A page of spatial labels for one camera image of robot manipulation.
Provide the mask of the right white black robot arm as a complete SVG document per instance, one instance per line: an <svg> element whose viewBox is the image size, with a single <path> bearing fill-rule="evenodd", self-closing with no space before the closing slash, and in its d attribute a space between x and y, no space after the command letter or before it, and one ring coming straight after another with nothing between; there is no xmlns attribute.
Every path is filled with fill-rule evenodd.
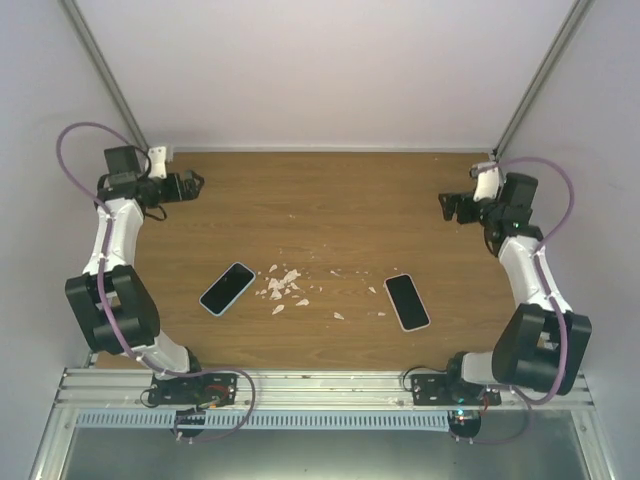
<svg viewBox="0 0 640 480"><path fill-rule="evenodd" d="M478 223L506 272L515 311L490 352L459 352L447 365L443 393L464 405L479 386L531 389L544 398L568 394L578 376L592 325L563 298L546 259L546 235L531 224L536 178L486 169L472 192L441 193L443 217Z"/></svg>

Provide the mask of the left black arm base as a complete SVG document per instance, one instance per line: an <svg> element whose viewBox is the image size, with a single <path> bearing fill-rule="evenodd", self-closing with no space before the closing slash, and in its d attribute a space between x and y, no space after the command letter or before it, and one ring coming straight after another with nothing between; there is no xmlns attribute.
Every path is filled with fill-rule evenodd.
<svg viewBox="0 0 640 480"><path fill-rule="evenodd" d="M233 405L238 375L209 373L195 378L160 380L155 376L151 385L140 395L147 408L186 406L210 408Z"/></svg>

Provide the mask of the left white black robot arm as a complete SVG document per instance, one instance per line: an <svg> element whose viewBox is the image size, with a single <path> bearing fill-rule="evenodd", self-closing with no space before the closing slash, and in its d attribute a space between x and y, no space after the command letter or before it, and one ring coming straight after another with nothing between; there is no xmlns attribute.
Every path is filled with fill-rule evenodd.
<svg viewBox="0 0 640 480"><path fill-rule="evenodd" d="M104 152L108 171L100 177L93 202L98 228L90 259L81 275L65 283L65 295L83 336L95 353L128 357L172 379L171 391L185 404L203 398L201 366L186 347L161 329L160 315L134 268L137 239L145 220L164 221L167 203L199 196L204 179L192 170L170 173L173 159L167 146L144 152L138 147Z"/></svg>

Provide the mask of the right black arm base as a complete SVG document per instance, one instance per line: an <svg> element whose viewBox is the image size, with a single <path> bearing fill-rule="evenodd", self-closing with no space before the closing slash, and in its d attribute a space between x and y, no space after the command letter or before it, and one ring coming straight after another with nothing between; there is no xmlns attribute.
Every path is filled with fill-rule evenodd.
<svg viewBox="0 0 640 480"><path fill-rule="evenodd" d="M500 395L487 392L482 385L421 367L405 371L400 386L411 394L415 406L484 407L501 404Z"/></svg>

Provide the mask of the smartphone in pink case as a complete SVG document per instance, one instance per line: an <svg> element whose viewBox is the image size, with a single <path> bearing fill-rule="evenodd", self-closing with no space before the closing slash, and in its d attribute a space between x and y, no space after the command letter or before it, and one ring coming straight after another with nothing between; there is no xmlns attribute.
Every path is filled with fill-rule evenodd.
<svg viewBox="0 0 640 480"><path fill-rule="evenodd" d="M424 302L409 274L387 278L384 287L404 332L421 330L431 324Z"/></svg>

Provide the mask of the white debris pile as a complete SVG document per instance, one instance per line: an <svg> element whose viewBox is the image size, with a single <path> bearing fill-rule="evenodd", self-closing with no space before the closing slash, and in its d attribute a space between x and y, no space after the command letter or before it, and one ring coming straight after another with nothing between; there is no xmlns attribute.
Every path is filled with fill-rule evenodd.
<svg viewBox="0 0 640 480"><path fill-rule="evenodd" d="M265 271L256 272L252 294L265 305L269 316L277 316L287 310L310 306L314 290L310 280L310 272L305 268L272 264Z"/></svg>

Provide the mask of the left aluminium frame post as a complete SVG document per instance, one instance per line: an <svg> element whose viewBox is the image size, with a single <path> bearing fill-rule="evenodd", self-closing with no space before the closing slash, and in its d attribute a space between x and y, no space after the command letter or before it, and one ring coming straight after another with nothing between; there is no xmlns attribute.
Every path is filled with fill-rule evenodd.
<svg viewBox="0 0 640 480"><path fill-rule="evenodd" d="M123 120L131 137L142 147L148 147L145 135L139 126L117 80L100 48L80 5L75 0L58 1L61 10L68 19L71 29L80 41L93 65L107 95Z"/></svg>

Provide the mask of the aluminium frame post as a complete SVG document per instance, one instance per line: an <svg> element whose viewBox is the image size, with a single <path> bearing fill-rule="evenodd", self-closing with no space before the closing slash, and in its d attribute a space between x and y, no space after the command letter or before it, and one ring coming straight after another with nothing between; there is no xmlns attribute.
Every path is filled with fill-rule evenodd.
<svg viewBox="0 0 640 480"><path fill-rule="evenodd" d="M514 139L519 127L534 105L543 87L551 77L558 62L570 45L573 37L583 23L586 15L591 9L593 0L575 0L562 21L559 30L555 34L549 48L542 58L535 74L529 82L521 100L519 101L507 126L501 134L498 142L491 151L491 156L495 160L500 160L505 151Z"/></svg>
<svg viewBox="0 0 640 480"><path fill-rule="evenodd" d="M71 29L80 41L93 65L107 95L123 120L131 137L142 147L148 147L145 135L139 126L117 80L100 48L80 5L75 0L58 1L61 10L68 19Z"/></svg>

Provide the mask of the aluminium mounting rail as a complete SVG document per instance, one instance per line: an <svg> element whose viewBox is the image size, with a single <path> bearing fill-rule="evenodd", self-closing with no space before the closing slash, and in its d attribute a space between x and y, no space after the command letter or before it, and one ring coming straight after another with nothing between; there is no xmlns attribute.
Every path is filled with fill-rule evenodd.
<svg viewBox="0 0 640 480"><path fill-rule="evenodd" d="M268 370L248 372L256 385L258 410L452 410L457 402L414 404L411 381L400 371ZM140 408L151 386L142 369L69 369L54 399L58 408Z"/></svg>

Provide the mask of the right aluminium frame post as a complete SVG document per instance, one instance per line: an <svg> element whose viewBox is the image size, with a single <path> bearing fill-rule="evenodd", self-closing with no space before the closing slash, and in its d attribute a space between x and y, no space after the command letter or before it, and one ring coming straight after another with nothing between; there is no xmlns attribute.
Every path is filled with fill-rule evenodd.
<svg viewBox="0 0 640 480"><path fill-rule="evenodd" d="M573 37L583 23L586 15L591 9L593 0L575 0L562 21L559 30L555 34L549 48L542 58L535 74L529 82L521 100L519 101L507 126L501 134L498 142L491 151L491 156L495 160L500 160L505 151L514 139L519 127L534 105L543 87L551 77L558 62L570 45Z"/></svg>

